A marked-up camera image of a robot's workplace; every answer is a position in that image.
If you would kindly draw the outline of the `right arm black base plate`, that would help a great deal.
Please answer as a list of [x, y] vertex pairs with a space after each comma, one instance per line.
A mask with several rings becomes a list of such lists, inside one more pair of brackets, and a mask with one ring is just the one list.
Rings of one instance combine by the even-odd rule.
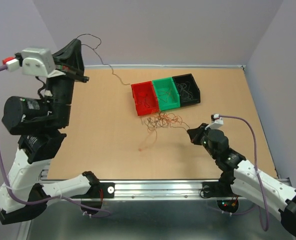
[[204, 198], [217, 198], [217, 199], [232, 199], [237, 194], [232, 191], [233, 182], [222, 182], [219, 180], [198, 180], [201, 184], [200, 193]]

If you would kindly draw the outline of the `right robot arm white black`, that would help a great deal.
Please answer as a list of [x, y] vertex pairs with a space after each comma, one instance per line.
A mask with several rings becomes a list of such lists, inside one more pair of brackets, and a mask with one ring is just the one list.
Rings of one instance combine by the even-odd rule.
[[229, 146], [223, 131], [203, 123], [187, 131], [194, 145], [203, 146], [222, 170], [219, 192], [242, 196], [268, 210], [296, 237], [296, 188], [285, 185], [255, 166]]

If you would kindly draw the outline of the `aluminium mounting rail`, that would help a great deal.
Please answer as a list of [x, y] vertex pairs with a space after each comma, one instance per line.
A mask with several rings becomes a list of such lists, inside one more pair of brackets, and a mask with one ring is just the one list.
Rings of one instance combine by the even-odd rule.
[[[264, 193], [267, 199], [272, 201], [286, 201], [287, 199], [291, 200], [296, 195], [296, 189], [284, 185], [282, 182], [274, 178], [262, 179], [262, 186], [259, 185], [258, 179], [254, 178], [254, 186], [247, 184], [244, 181], [235, 179], [232, 184], [232, 191], [237, 195], [241, 195], [247, 199], [251, 197], [261, 197], [261, 194]], [[72, 197], [75, 195], [82, 195], [87, 193], [91, 187], [96, 187], [100, 181], [88, 174], [88, 175], [79, 175], [75, 178], [58, 181], [52, 185], [42, 185], [34, 184], [29, 187], [27, 190], [28, 201], [36, 201], [44, 198], [51, 197]], [[166, 192], [170, 195], [184, 195], [187, 194], [190, 190], [195, 188], [201, 188], [199, 183], [189, 183], [187, 181], [171, 181], [171, 182], [157, 182], [157, 181], [123, 181], [120, 183], [115, 183], [115, 191], [118, 190], [127, 190], [137, 194], [143, 194], [147, 192], [149, 195], [155, 194], [155, 192]]]

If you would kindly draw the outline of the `green plastic bin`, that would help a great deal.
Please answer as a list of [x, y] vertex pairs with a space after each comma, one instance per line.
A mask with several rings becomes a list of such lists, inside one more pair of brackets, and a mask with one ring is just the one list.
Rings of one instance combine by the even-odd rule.
[[152, 81], [161, 112], [180, 108], [180, 98], [172, 77]]

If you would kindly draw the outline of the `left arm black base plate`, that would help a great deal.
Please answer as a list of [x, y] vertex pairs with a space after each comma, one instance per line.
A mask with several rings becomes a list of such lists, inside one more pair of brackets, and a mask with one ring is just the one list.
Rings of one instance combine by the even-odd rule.
[[100, 182], [97, 186], [91, 187], [87, 193], [74, 195], [72, 199], [112, 199], [114, 194], [114, 182]]

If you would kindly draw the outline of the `red plastic bin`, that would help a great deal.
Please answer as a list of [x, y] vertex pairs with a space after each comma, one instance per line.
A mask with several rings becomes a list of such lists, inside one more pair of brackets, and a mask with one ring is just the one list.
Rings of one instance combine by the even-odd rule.
[[141, 117], [159, 112], [158, 99], [152, 81], [132, 84], [131, 90], [137, 116]]

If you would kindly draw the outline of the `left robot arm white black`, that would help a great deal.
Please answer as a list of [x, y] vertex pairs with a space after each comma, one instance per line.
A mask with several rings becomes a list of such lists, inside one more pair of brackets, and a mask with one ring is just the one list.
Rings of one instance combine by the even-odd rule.
[[15, 160], [3, 172], [0, 186], [0, 222], [3, 225], [30, 221], [61, 199], [94, 197], [99, 180], [90, 171], [62, 182], [37, 182], [42, 169], [56, 156], [66, 137], [75, 82], [86, 83], [82, 43], [75, 38], [61, 50], [29, 47], [2, 61], [0, 72], [22, 70], [37, 80], [45, 78], [39, 98], [12, 96], [4, 106], [2, 123], [11, 135], [19, 136]]

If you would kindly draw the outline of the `black plastic bin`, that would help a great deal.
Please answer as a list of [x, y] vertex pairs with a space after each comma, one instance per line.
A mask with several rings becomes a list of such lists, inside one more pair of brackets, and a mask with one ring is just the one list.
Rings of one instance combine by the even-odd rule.
[[172, 77], [177, 88], [180, 107], [188, 107], [201, 103], [200, 89], [191, 73]]

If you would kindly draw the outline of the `aluminium table edge frame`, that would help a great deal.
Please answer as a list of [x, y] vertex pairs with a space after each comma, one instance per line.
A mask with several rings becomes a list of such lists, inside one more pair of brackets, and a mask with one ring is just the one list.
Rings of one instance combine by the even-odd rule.
[[[129, 64], [87, 66], [90, 77], [86, 85], [74, 91], [68, 137], [50, 165], [45, 185], [75, 177], [82, 170], [91, 170], [102, 182], [142, 181], [159, 183], [214, 177], [218, 170], [210, 166], [209, 158], [201, 163], [188, 156], [192, 151], [187, 127], [208, 121], [209, 116], [225, 108], [221, 98], [211, 94], [243, 87], [245, 77], [239, 65], [157, 65]], [[131, 84], [192, 74], [201, 91], [201, 103], [171, 110], [183, 118], [183, 124], [159, 128], [149, 133], [145, 116], [137, 116]], [[111, 210], [116, 203], [151, 201], [149, 195], [129, 190], [115, 191], [114, 198], [105, 198], [103, 209]]]

